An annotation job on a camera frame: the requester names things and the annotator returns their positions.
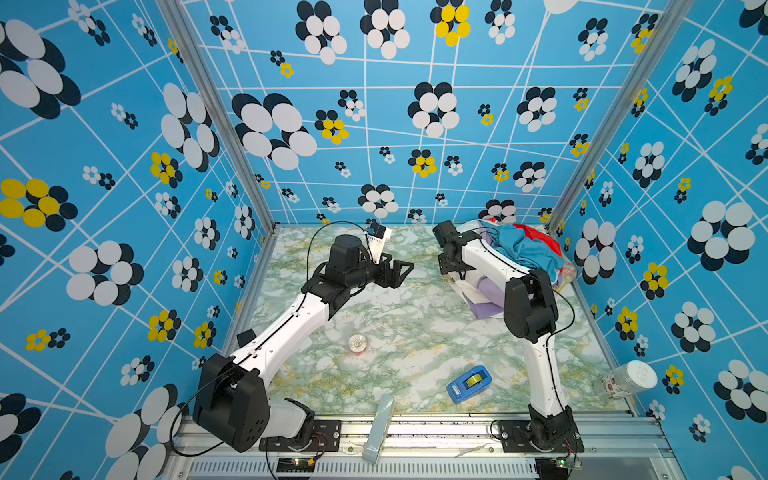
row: purple cloth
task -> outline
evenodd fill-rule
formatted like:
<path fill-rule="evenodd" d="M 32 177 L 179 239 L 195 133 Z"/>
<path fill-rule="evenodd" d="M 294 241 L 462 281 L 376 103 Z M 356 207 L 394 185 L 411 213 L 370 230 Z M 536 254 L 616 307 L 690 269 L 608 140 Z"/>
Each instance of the purple cloth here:
<path fill-rule="evenodd" d="M 478 290 L 485 295 L 485 298 L 491 300 L 502 309 L 504 308 L 504 292 L 491 279 L 486 276 L 482 277 L 480 282 L 478 282 Z"/>
<path fill-rule="evenodd" d="M 467 300 L 469 309 L 479 319 L 489 318 L 490 316 L 498 315 L 499 313 L 502 313 L 504 311 L 503 307 L 500 307 L 495 303 L 473 303 L 466 296 L 464 297 L 464 299 Z"/>

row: blue wallpaper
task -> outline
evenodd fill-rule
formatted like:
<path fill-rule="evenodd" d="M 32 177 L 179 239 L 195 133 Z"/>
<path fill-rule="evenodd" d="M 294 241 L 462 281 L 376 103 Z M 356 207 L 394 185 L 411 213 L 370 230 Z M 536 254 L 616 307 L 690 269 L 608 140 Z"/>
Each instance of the blue wallpaper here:
<path fill-rule="evenodd" d="M 666 0 L 183 4 L 276 221 L 536 223 Z"/>
<path fill-rule="evenodd" d="M 557 232 L 688 478 L 765 478 L 768 17 L 698 0 Z"/>
<path fill-rule="evenodd" d="M 265 232 L 154 2 L 0 21 L 0 478 L 154 478 Z"/>

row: pile of clothes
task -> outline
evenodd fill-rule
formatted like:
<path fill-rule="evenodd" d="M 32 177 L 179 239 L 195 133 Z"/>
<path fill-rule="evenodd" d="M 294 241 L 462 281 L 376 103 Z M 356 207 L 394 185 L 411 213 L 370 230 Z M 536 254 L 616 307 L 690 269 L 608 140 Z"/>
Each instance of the pile of clothes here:
<path fill-rule="evenodd" d="M 456 230 L 474 230 L 504 257 L 531 269 L 542 268 L 553 279 L 552 288 L 556 290 L 561 290 L 576 277 L 576 267 L 563 257 L 560 244 L 535 228 L 473 220 Z M 456 272 L 447 277 L 449 286 L 464 299 L 477 318 L 504 316 L 504 290 L 479 270 L 466 272 L 463 280 Z"/>

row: black cable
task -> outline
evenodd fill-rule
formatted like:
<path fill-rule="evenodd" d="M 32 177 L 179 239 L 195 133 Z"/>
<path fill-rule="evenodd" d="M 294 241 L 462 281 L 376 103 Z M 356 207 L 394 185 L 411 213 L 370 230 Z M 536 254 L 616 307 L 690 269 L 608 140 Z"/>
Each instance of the black cable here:
<path fill-rule="evenodd" d="M 272 465 L 270 465 L 270 457 L 266 456 L 267 452 L 269 451 L 269 446 L 270 446 L 270 441 L 269 439 L 267 439 L 264 441 L 264 458 L 266 459 L 266 467 L 270 470 L 270 475 L 272 475 L 272 478 L 274 478 L 275 480 L 279 480 L 275 476 L 274 472 L 272 472 Z"/>
<path fill-rule="evenodd" d="M 482 245 L 482 247 L 485 249 L 485 251 L 487 251 L 488 253 L 490 253 L 490 254 L 491 254 L 491 255 L 492 255 L 494 258 L 496 258 L 496 259 L 500 260 L 500 261 L 501 261 L 501 262 L 502 262 L 504 265 L 506 265 L 506 266 L 509 266 L 510 268 L 512 268 L 514 271 L 516 271 L 516 272 L 518 272 L 518 273 L 523 273 L 523 274 L 525 274 L 525 272 L 523 272 L 522 270 L 519 270 L 519 269 L 518 269 L 518 268 L 516 268 L 515 266 L 513 266 L 513 265 L 510 265 L 509 263 L 507 263 L 507 262 L 506 262 L 506 260 L 505 260 L 504 258 L 502 258 L 502 257 L 499 257 L 498 255 L 495 255 L 495 254 L 493 253 L 493 251 L 492 251 L 492 250 L 489 250 L 489 249 L 488 249 L 488 248 L 485 246 L 485 244 L 484 244 L 483 242 L 480 242 L 480 244 L 481 244 L 481 245 Z M 547 285 L 547 284 L 545 284 L 544 282 L 542 282 L 541 280 L 539 280 L 539 279 L 538 279 L 536 276 L 530 275 L 530 277 L 531 277 L 532 279 L 536 280 L 537 282 L 539 282 L 539 284 L 540 284 L 540 285 L 542 285 L 542 286 L 546 286 L 547 288 L 549 288 L 550 290 L 552 290 L 553 292 L 555 292 L 556 294 L 558 294 L 558 295 L 560 296 L 560 298 L 562 298 L 563 300 L 565 300 L 565 302 L 566 302 L 566 303 L 568 304 L 568 306 L 571 308 L 571 315 L 572 315 L 572 317 L 571 317 L 571 322 L 568 324 L 568 326 L 566 326 L 566 327 L 564 327 L 564 328 L 561 328 L 561 329 L 557 329 L 557 330 L 555 330 L 554 332 L 552 332 L 552 333 L 551 333 L 551 334 L 550 334 L 550 335 L 547 337 L 546 341 L 544 342 L 544 349 L 545 349 L 545 350 L 546 350 L 546 352 L 547 352 L 547 363 L 549 364 L 549 374 L 550 374 L 550 376 L 551 376 L 551 378 L 552 378 L 552 386 L 553 386 L 553 388 L 554 388 L 554 397 L 555 397 L 555 398 L 558 400 L 558 404 L 560 405 L 560 410 L 563 410 L 563 411 L 565 411 L 565 407 L 563 406 L 563 402 L 560 400 L 560 396 L 558 395 L 558 389 L 557 389 L 557 387 L 556 387 L 556 385 L 555 385 L 555 381 L 554 381 L 554 368 L 552 367 L 552 359 L 551 359 L 551 358 L 550 358 L 550 356 L 549 356 L 549 339 L 550 339 L 550 338 L 552 338 L 553 336 L 555 336 L 556 334 L 558 334 L 558 333 L 560 333 L 560 332 L 563 332 L 563 331 L 565 331 L 565 330 L 567 330 L 567 329 L 569 329 L 569 328 L 571 328 L 571 327 L 573 326 L 574 322 L 576 321 L 576 310 L 574 310 L 574 306 L 573 306 L 573 305 L 571 305 L 571 302 L 569 302 L 569 301 L 568 301 L 568 299 L 567 299 L 567 298 L 565 298 L 565 297 L 563 296 L 563 294 L 562 294 L 562 293 L 560 293 L 560 292 L 558 292 L 557 290 L 555 290 L 554 288 L 552 288 L 552 285 Z"/>
<path fill-rule="evenodd" d="M 173 451 L 174 451 L 174 452 L 175 452 L 177 455 L 180 455 L 180 456 L 182 456 L 182 457 L 188 457 L 188 458 L 191 458 L 191 457 L 199 457 L 200 455 L 204 455 L 204 454 L 206 454 L 206 453 L 210 452 L 211 450 L 215 449 L 216 447 L 218 447 L 218 446 L 220 446 L 220 445 L 222 445 L 222 444 L 223 444 L 223 442 L 218 442 L 216 445 L 214 445 L 214 446 L 210 447 L 208 450 L 203 450 L 202 452 L 193 453 L 193 454 L 188 454 L 188 453 L 179 452 L 178 450 L 176 450 L 176 445 L 174 445 L 174 425 L 176 425 L 176 421 L 179 419 L 179 416 L 181 415 L 181 413 L 184 411 L 184 409 L 185 409 L 185 408 L 187 408 L 187 406 L 188 406 L 188 405 L 190 404 L 190 402 L 191 402 L 191 401 L 192 401 L 192 400 L 193 400 L 193 399 L 194 399 L 194 398 L 197 396 L 197 394 L 199 394 L 200 392 L 202 392 L 203 390 L 205 390 L 205 389 L 206 389 L 206 388 L 207 388 L 207 387 L 208 387 L 208 386 L 209 386 L 211 383 L 214 383 L 214 382 L 216 382 L 218 379 L 220 379 L 220 378 L 226 378 L 225 376 L 229 376 L 229 375 L 230 375 L 232 372 L 234 372 L 234 368 L 235 368 L 235 366 L 238 366 L 238 365 L 240 365 L 242 362 L 245 362 L 245 360 L 246 360 L 246 359 L 248 359 L 248 358 L 250 358 L 250 355 L 243 357 L 243 359 L 242 359 L 242 360 L 240 360 L 238 363 L 236 363 L 236 364 L 232 365 L 232 366 L 231 366 L 229 369 L 226 369 L 226 370 L 224 370 L 223 372 L 219 373 L 219 374 L 216 376 L 216 378 L 215 378 L 215 379 L 213 379 L 213 380 L 211 380 L 210 382 L 206 383 L 205 385 L 201 386 L 201 387 L 200 387 L 200 388 L 199 388 L 199 389 L 198 389 L 198 390 L 197 390 L 197 391 L 196 391 L 194 394 L 192 394 L 192 396 L 191 396 L 191 397 L 190 397 L 190 398 L 187 400 L 187 402 L 186 402 L 186 403 L 184 403 L 184 405 L 183 405 L 183 406 L 181 406 L 181 408 L 179 409 L 179 411 L 178 411 L 178 412 L 176 412 L 176 416 L 174 417 L 174 420 L 173 420 L 173 422 L 171 422 L 171 423 L 170 423 L 170 431 L 168 432 L 168 438 L 169 438 L 169 440 L 168 440 L 168 441 L 170 442 L 170 448 L 171 448 L 171 449 L 172 449 L 172 450 L 173 450 Z"/>
<path fill-rule="evenodd" d="M 348 222 L 346 220 L 337 220 L 335 222 L 326 223 L 322 227 L 318 228 L 314 235 L 312 235 L 312 239 L 310 240 L 310 245 L 306 248 L 306 279 L 310 279 L 310 251 L 312 250 L 312 242 L 315 241 L 315 237 L 317 237 L 317 234 L 320 233 L 320 231 L 328 227 L 329 225 L 333 225 L 335 223 L 349 223 L 350 225 L 354 225 L 355 227 L 358 227 L 362 232 L 366 235 L 366 249 L 368 250 L 368 254 L 373 257 L 371 253 L 371 246 L 368 244 L 368 230 L 365 228 L 362 228 L 360 225 L 354 222 Z"/>
<path fill-rule="evenodd" d="M 475 227 L 475 228 L 470 228 L 469 230 L 464 230 L 464 231 L 465 232 L 471 232 L 473 230 L 480 230 L 482 228 L 485 228 L 486 230 L 489 230 L 489 229 L 496 230 L 496 234 L 498 235 L 498 228 L 496 228 L 496 227 Z"/>
<path fill-rule="evenodd" d="M 499 419 L 493 420 L 493 421 L 491 422 L 491 426 L 488 428 L 488 430 L 491 432 L 491 437 L 493 437 L 494 439 L 496 439 L 496 440 L 498 440 L 498 441 L 500 441 L 500 442 L 503 442 L 503 441 L 504 441 L 504 439 L 503 439 L 502 437 L 500 437 L 500 436 L 496 436 L 496 435 L 493 433 L 493 424 L 494 424 L 494 423 L 496 423 L 496 422 L 500 422 L 500 421 L 501 421 L 501 420 L 499 420 Z"/>
<path fill-rule="evenodd" d="M 317 229 L 317 231 L 315 232 L 315 234 L 314 234 L 314 235 L 312 235 L 312 239 L 310 240 L 310 245 L 309 245 L 309 246 L 307 247 L 307 249 L 306 249 L 306 278 L 307 278 L 307 279 L 309 279 L 309 278 L 310 278 L 310 250 L 312 249 L 312 242 L 315 240 L 315 237 L 317 236 L 317 234 L 318 234 L 318 233 L 319 233 L 319 232 L 320 232 L 320 231 L 321 231 L 323 228 L 325 228 L 325 227 L 328 227 L 329 225 L 333 225 L 334 223 L 350 223 L 350 224 L 354 225 L 355 227 L 358 227 L 360 230 L 362 230 L 362 231 L 363 231 L 363 233 L 366 233 L 366 247 L 367 247 L 367 249 L 368 249 L 368 254 L 369 254 L 369 255 L 371 255 L 371 249 L 370 249 L 370 245 L 368 244 L 368 236 L 367 236 L 367 233 L 368 233 L 368 232 L 367 232 L 367 230 L 366 230 L 366 229 L 362 228 L 362 227 L 361 227 L 360 225 L 358 225 L 357 223 L 348 222 L 348 221 L 346 221 L 346 220 L 338 220 L 338 221 L 336 221 L 336 222 L 327 223 L 327 224 L 323 225 L 322 227 L 320 227 L 319 229 Z M 321 264 L 320 264 L 320 265 L 319 265 L 317 268 L 318 268 L 318 269 L 322 268 L 322 266 L 323 266 L 325 263 L 321 263 Z M 362 289 L 361 289 L 360 291 L 358 291 L 358 292 L 355 292 L 355 295 L 357 295 L 357 294 L 358 294 L 358 293 L 360 293 L 360 292 L 362 292 Z M 296 308 L 296 310 L 300 310 L 300 309 L 301 309 L 302 305 L 304 304 L 304 300 L 306 300 L 306 293 L 304 294 L 304 297 L 301 299 L 301 303 L 299 303 L 299 306 Z M 252 351 L 256 351 L 256 350 L 258 350 L 258 349 L 259 349 L 259 348 L 260 348 L 260 347 L 261 347 L 261 346 L 262 346 L 262 345 L 263 345 L 263 344 L 264 344 L 264 343 L 265 343 L 267 340 L 269 340 L 270 338 L 272 338 L 272 335 L 274 335 L 275 333 L 277 333 L 278 331 L 280 331 L 280 329 L 281 329 L 281 328 L 283 328 L 283 326 L 285 326 L 285 324 L 286 324 L 286 323 L 288 323 L 288 321 L 289 321 L 291 318 L 293 318 L 293 317 L 292 317 L 292 316 L 289 316 L 289 317 L 286 319 L 286 321 L 285 321 L 285 322 L 283 322 L 283 324 L 282 324 L 282 325 L 278 326 L 278 327 L 275 329 L 275 331 L 274 331 L 274 332 L 272 332 L 272 333 L 271 333 L 271 334 L 270 334 L 270 335 L 269 335 L 269 336 L 268 336 L 266 339 L 262 340 L 262 341 L 261 341 L 261 343 L 260 343 L 258 346 L 256 346 L 255 348 L 253 348 L 253 350 L 252 350 Z M 181 406 L 181 408 L 179 409 L 179 411 L 176 413 L 176 416 L 174 417 L 174 420 L 173 420 L 173 422 L 171 422 L 171 423 L 170 423 L 170 431 L 169 431 L 169 434 L 168 434 L 168 438 L 170 439 L 170 440 L 169 440 L 169 441 L 170 441 L 170 448 L 171 448 L 171 449 L 172 449 L 172 450 L 173 450 L 173 451 L 174 451 L 174 452 L 175 452 L 177 455 L 180 455 L 180 456 L 182 456 L 182 457 L 188 457 L 188 458 L 190 458 L 190 457 L 199 457 L 200 455 L 204 455 L 204 454 L 206 454 L 206 453 L 210 452 L 211 450 L 215 449 L 216 447 L 218 447 L 218 446 L 221 446 L 222 444 L 224 444 L 224 442 L 219 442 L 219 443 L 217 443 L 216 445 L 214 445 L 214 446 L 210 447 L 210 448 L 209 448 L 209 449 L 207 449 L 207 450 L 203 450 L 202 452 L 198 452 L 198 453 L 194 453 L 194 454 L 187 454 L 187 453 L 179 452 L 179 451 L 176 449 L 176 445 L 174 445 L 174 426 L 176 425 L 176 421 L 179 419 L 179 416 L 181 416 L 181 413 L 184 411 L 184 409 L 185 409 L 185 408 L 187 408 L 187 406 L 190 404 L 190 402 L 191 402 L 192 400 L 194 400 L 194 399 L 195 399 L 195 397 L 197 397 L 197 395 L 198 395 L 200 392 L 202 392 L 203 390 L 205 390 L 205 389 L 206 389 L 206 388 L 207 388 L 209 385 L 211 385 L 212 383 L 216 382 L 218 379 L 221 379 L 221 378 L 225 378 L 225 376 L 228 376 L 229 374 L 231 374 L 231 373 L 234 371 L 234 368 L 235 368 L 235 366 L 238 366 L 238 365 L 240 365 L 242 362 L 246 361 L 246 360 L 247 360 L 247 359 L 249 359 L 249 358 L 250 358 L 250 355 L 246 355 L 246 356 L 245 356 L 245 357 L 243 357 L 243 359 L 242 359 L 242 360 L 240 360 L 238 363 L 236 363 L 235 365 L 232 365 L 232 366 L 231 366 L 229 369 L 227 369 L 227 370 L 225 370 L 225 371 L 223 371 L 223 372 L 219 373 L 219 375 L 217 375 L 217 376 L 216 376 L 216 378 L 214 378 L 214 379 L 213 379 L 213 380 L 211 380 L 210 382 L 208 382 L 208 383 L 206 383 L 205 385 L 203 385 L 202 387 L 200 387 L 200 388 L 199 388 L 199 389 L 198 389 L 198 390 L 197 390 L 197 391 L 196 391 L 194 394 L 192 394 L 192 396 L 191 396 L 191 397 L 190 397 L 190 398 L 189 398 L 189 399 L 188 399 L 188 400 L 187 400 L 187 401 L 184 403 L 184 405 L 183 405 L 183 406 Z M 264 456 L 266 457 L 266 446 L 265 446 L 265 449 L 264 449 Z M 270 463 L 269 463 L 269 459 L 267 459 L 266 465 L 267 465 L 268 467 L 270 466 Z"/>

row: red cloth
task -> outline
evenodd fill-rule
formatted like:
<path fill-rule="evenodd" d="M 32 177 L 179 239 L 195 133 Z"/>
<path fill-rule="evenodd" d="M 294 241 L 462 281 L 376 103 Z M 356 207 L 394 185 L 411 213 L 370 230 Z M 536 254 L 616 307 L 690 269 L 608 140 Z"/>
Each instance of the red cloth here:
<path fill-rule="evenodd" d="M 552 249 L 553 252 L 555 252 L 560 257 L 563 256 L 562 251 L 560 250 L 560 244 L 552 237 L 547 235 L 546 233 L 542 233 L 535 228 L 531 228 L 528 225 L 518 225 L 515 223 L 515 227 L 523 230 L 525 232 L 525 236 L 527 238 L 530 238 L 532 240 L 541 240 L 542 242 L 546 243 L 549 248 Z"/>

